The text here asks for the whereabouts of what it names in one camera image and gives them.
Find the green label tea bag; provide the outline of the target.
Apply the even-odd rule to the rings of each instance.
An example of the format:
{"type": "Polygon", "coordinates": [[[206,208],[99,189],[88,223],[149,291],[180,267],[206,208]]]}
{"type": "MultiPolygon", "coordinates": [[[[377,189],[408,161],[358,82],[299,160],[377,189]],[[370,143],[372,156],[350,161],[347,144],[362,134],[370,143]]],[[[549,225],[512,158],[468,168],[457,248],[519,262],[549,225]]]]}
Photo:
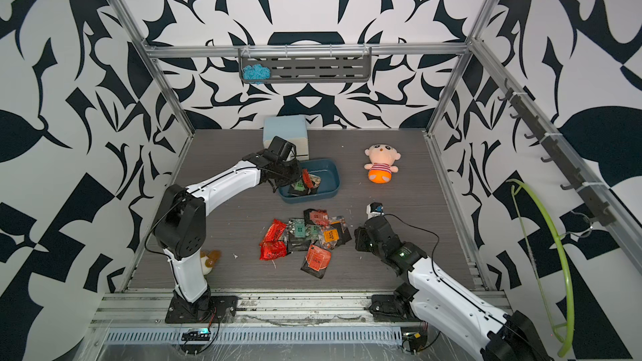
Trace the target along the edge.
{"type": "Polygon", "coordinates": [[[309,195],[310,189],[303,180],[298,180],[289,187],[289,194],[293,197],[302,197],[309,195]]]}

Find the orange label blue tea bag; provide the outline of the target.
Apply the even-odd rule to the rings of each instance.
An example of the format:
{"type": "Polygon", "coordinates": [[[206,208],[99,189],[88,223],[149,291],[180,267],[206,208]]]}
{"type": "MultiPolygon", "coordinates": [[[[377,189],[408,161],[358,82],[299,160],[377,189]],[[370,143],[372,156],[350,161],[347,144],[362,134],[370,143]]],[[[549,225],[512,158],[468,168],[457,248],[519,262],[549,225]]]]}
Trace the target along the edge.
{"type": "Polygon", "coordinates": [[[319,243],[327,250],[334,250],[352,240],[349,227],[344,217],[333,217],[329,225],[322,228],[319,234],[319,243]]]}

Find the red circle label tea bag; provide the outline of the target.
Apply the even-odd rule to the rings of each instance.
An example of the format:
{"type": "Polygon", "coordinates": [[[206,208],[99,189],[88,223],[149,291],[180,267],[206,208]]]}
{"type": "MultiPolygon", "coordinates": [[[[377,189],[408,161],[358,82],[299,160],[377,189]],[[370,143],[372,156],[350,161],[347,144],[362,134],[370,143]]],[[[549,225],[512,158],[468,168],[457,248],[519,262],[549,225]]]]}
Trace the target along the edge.
{"type": "Polygon", "coordinates": [[[322,279],[326,274],[331,258],[331,251],[312,244],[309,246],[309,249],[305,255],[301,270],[313,277],[322,279]]]}

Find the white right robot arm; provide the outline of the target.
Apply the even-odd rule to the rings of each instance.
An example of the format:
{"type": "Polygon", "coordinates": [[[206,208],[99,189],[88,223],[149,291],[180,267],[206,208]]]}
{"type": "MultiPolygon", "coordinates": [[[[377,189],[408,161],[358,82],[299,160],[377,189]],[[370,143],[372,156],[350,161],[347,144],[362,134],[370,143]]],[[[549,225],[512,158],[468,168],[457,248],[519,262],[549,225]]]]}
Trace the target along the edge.
{"type": "Polygon", "coordinates": [[[355,233],[355,249],[370,252],[403,280],[386,318],[412,316],[452,339],[476,360],[550,360],[532,321],[478,297],[444,272],[423,249],[403,242],[386,215],[369,218],[355,233]]]}

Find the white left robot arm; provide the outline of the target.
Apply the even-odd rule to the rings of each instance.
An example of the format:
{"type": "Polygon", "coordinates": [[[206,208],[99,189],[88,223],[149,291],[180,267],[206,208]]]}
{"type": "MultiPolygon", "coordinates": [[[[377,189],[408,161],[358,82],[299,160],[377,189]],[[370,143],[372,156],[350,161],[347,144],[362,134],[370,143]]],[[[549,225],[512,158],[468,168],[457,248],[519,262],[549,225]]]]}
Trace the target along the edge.
{"type": "Polygon", "coordinates": [[[276,191],[302,177],[294,143],[274,137],[269,147],[251,153],[213,177],[187,187],[168,187],[160,201],[150,235],[167,258],[179,299],[192,305],[207,296],[200,252],[207,235],[207,217],[223,203],[263,183],[276,191]]]}

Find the blue white drawer box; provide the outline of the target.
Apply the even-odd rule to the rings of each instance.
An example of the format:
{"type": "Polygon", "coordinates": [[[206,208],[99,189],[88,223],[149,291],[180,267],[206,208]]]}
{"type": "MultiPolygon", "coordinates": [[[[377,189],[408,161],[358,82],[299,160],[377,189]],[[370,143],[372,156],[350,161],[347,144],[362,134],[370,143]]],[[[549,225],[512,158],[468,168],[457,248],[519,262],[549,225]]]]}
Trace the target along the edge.
{"type": "Polygon", "coordinates": [[[309,159],[309,135],[307,120],[303,115],[268,117],[263,125],[263,147],[269,148],[273,138],[278,136],[296,146],[297,159],[309,159]]]}

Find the pink label red tea bag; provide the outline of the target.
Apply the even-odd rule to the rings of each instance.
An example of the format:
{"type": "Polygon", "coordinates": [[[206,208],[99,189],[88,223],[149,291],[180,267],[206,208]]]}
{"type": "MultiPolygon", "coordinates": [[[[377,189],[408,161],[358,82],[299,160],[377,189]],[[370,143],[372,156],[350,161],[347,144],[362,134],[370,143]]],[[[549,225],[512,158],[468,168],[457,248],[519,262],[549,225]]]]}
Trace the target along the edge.
{"type": "Polygon", "coordinates": [[[330,225],[329,214],[326,210],[309,208],[304,211],[304,222],[307,225],[328,227],[330,225]]]}

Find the teal label tea bag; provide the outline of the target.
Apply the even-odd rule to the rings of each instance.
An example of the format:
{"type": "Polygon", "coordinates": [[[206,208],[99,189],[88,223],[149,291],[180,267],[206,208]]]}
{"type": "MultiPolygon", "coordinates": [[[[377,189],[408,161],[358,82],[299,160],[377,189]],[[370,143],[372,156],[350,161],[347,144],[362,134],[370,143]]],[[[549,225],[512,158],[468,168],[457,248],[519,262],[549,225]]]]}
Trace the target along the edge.
{"type": "Polygon", "coordinates": [[[288,252],[306,252],[318,240],[320,226],[307,223],[303,218],[290,218],[286,232],[288,252]]]}

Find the pink plush doll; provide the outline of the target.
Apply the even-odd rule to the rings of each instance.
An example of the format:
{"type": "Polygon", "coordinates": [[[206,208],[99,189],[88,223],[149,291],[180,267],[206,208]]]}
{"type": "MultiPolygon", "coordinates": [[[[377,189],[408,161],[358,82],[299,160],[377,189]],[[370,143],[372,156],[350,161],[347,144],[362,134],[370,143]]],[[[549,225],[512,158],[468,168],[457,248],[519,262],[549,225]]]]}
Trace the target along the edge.
{"type": "Polygon", "coordinates": [[[364,165],[368,179],[375,184],[387,184],[399,171],[395,163],[401,159],[401,153],[386,144],[371,145],[364,151],[369,161],[364,165]]]}

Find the blue crocheted cloth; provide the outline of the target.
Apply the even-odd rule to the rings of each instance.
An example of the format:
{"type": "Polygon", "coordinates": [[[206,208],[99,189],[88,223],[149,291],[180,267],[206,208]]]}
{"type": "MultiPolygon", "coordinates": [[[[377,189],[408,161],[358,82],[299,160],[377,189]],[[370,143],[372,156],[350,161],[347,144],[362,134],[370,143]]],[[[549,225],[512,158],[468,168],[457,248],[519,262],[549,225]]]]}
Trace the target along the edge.
{"type": "Polygon", "coordinates": [[[248,65],[242,69],[242,78],[252,84],[263,84],[270,80],[272,72],[263,65],[248,65]]]}

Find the green led circuit board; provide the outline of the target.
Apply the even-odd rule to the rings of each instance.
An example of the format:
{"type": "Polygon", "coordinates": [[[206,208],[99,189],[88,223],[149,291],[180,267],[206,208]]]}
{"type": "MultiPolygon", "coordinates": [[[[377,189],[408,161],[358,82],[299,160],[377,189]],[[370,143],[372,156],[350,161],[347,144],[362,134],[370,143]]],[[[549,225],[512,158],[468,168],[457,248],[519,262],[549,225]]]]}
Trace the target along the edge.
{"type": "Polygon", "coordinates": [[[212,332],[210,329],[190,329],[182,333],[181,341],[184,343],[203,343],[212,340],[212,332]]]}

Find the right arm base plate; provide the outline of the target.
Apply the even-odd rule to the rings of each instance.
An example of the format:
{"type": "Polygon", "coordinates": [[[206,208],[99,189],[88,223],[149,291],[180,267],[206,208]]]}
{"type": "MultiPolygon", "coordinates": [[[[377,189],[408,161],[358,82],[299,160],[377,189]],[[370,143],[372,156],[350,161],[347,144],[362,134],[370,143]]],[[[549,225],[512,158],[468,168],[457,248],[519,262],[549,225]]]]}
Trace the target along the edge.
{"type": "Polygon", "coordinates": [[[371,297],[368,312],[376,322],[420,322],[411,311],[410,303],[397,295],[377,294],[371,297]]]}

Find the grey wall rack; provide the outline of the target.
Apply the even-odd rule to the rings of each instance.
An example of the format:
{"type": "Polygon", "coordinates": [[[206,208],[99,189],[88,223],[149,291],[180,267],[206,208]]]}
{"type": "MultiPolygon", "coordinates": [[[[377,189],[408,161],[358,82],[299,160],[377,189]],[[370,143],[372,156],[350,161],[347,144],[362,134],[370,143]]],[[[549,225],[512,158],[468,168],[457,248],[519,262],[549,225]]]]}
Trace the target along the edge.
{"type": "Polygon", "coordinates": [[[277,48],[243,47],[237,51],[239,76],[248,65],[270,68],[272,76],[264,84],[360,83],[372,75],[373,55],[366,46],[319,48],[284,45],[277,48]]]}

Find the perforated metal front rail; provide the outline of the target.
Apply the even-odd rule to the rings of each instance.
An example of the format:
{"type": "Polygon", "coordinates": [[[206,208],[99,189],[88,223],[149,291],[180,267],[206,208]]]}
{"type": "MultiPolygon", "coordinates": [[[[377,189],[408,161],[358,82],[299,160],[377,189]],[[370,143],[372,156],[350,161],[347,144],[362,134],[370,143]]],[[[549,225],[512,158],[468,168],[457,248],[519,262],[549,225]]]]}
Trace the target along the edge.
{"type": "MultiPolygon", "coordinates": [[[[112,345],[208,344],[184,343],[182,333],[190,329],[111,329],[105,343],[112,345]]],[[[344,327],[251,327],[210,328],[218,344],[382,344],[400,345],[402,332],[395,326],[344,327]]]]}

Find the black hook rail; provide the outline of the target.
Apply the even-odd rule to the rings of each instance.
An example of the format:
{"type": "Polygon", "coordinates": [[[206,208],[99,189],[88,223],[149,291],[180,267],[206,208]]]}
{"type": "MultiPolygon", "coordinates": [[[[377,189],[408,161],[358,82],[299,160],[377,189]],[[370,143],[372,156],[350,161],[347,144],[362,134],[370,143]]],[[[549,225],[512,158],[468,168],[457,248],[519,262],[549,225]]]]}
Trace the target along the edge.
{"type": "Polygon", "coordinates": [[[553,162],[558,167],[566,182],[560,185],[563,191],[575,192],[593,214],[594,219],[603,227],[616,222],[616,217],[610,210],[610,202],[601,193],[605,183],[599,182],[585,163],[580,160],[563,134],[553,125],[548,117],[530,98],[526,92],[517,92],[504,80],[505,95],[502,102],[510,103],[516,111],[511,117],[525,123],[530,132],[524,137],[536,140],[547,155],[541,159],[543,163],[553,162]]]}

